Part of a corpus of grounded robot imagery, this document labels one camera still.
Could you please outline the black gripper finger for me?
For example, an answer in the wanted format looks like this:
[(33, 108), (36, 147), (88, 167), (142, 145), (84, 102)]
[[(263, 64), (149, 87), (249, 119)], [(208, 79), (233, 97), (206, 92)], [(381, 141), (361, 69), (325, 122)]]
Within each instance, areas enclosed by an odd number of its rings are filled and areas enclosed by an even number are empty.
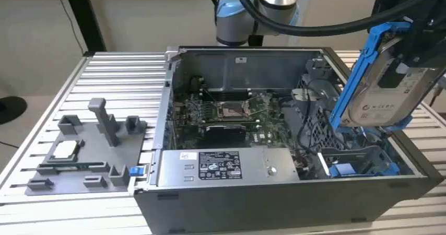
[(408, 68), (401, 64), (404, 54), (399, 52), (401, 41), (401, 37), (393, 37), (379, 47), (379, 58), (383, 61), (381, 74), (376, 82), (379, 88), (396, 88), (407, 73)]

